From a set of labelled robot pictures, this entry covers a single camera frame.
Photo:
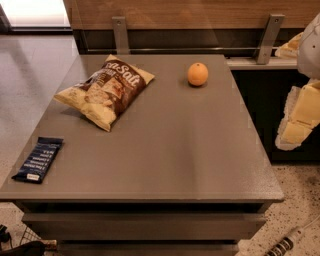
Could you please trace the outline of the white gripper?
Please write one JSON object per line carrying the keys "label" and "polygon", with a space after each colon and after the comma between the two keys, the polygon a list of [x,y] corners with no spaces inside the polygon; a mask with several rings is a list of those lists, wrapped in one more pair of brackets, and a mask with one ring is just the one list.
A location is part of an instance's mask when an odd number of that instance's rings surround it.
{"label": "white gripper", "polygon": [[287,95],[275,145],[289,151],[299,147],[320,124],[320,13],[303,33],[278,47],[275,56],[297,58],[298,71],[311,79],[302,88],[293,86]]}

